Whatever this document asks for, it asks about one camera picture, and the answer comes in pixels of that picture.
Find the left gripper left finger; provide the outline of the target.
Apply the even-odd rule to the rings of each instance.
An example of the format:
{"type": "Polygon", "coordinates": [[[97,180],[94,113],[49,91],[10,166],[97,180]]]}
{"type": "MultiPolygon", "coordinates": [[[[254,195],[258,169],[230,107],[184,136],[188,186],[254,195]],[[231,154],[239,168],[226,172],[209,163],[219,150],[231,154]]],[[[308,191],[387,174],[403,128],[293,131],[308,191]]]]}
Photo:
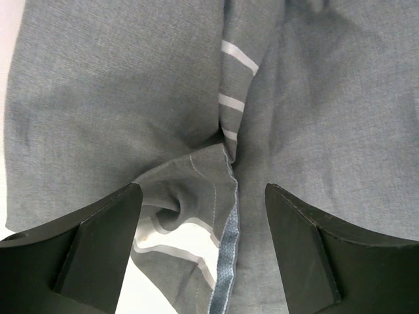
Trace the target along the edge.
{"type": "Polygon", "coordinates": [[[1,240],[1,312],[114,313],[142,200],[128,184],[1,240]]]}

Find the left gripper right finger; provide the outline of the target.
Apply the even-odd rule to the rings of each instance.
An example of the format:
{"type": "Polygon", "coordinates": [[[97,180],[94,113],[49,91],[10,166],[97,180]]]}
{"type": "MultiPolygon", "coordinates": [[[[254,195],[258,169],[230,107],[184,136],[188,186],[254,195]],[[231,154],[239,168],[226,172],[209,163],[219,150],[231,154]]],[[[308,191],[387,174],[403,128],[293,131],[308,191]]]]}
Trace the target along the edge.
{"type": "Polygon", "coordinates": [[[276,184],[265,204],[290,313],[417,313],[418,242],[373,232],[276,184]]]}

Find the grey striped cloth placemat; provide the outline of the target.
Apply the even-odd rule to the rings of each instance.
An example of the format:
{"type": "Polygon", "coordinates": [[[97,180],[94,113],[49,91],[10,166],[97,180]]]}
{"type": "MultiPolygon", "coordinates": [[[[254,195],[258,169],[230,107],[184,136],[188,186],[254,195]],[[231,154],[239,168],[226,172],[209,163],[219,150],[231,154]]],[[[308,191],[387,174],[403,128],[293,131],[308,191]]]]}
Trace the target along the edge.
{"type": "Polygon", "coordinates": [[[13,232],[141,186],[129,313],[287,313],[267,184],[418,239],[418,2],[27,1],[4,144],[13,232]]]}

